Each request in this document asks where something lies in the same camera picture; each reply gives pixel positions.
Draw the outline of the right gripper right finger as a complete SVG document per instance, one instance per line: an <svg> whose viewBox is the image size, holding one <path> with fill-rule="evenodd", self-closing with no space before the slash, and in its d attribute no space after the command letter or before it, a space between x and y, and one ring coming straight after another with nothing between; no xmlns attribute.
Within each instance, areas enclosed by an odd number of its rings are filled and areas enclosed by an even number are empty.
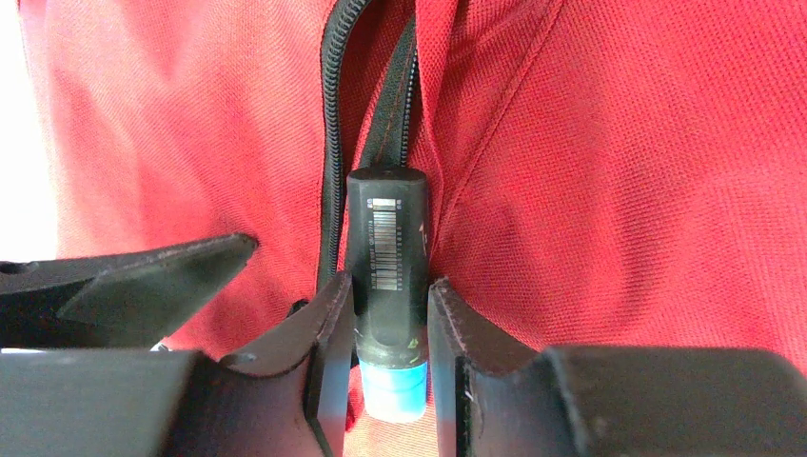
<svg viewBox="0 0 807 457"><path fill-rule="evenodd" d="M442 456L802 456L806 380L764 350L535 351L449 282L428 297Z"/></svg>

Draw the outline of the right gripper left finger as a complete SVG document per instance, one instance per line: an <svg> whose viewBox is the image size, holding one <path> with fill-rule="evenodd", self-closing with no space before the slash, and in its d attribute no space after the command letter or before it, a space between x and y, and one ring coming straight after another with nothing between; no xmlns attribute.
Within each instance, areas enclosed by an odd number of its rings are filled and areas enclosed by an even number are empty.
<svg viewBox="0 0 807 457"><path fill-rule="evenodd" d="M52 349L1 358L5 456L338 456L353 291L336 274L218 361L194 351Z"/></svg>

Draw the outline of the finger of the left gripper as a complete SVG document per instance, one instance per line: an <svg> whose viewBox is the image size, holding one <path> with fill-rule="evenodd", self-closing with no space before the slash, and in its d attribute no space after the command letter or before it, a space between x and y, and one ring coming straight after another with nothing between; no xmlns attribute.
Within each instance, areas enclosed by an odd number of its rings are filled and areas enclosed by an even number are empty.
<svg viewBox="0 0 807 457"><path fill-rule="evenodd" d="M226 287L242 233L149 251L1 265L2 348L152 348Z"/></svg>

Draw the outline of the red backpack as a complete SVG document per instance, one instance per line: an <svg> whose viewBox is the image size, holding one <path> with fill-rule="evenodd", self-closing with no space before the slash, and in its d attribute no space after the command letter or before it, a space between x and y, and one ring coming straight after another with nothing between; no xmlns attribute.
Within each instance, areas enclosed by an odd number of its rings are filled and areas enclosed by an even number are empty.
<svg viewBox="0 0 807 457"><path fill-rule="evenodd" d="M161 342L218 361L346 272L347 176L428 184L427 403L338 456L442 456L428 297L534 349L734 348L806 380L802 1L20 1L57 260L235 233Z"/></svg>

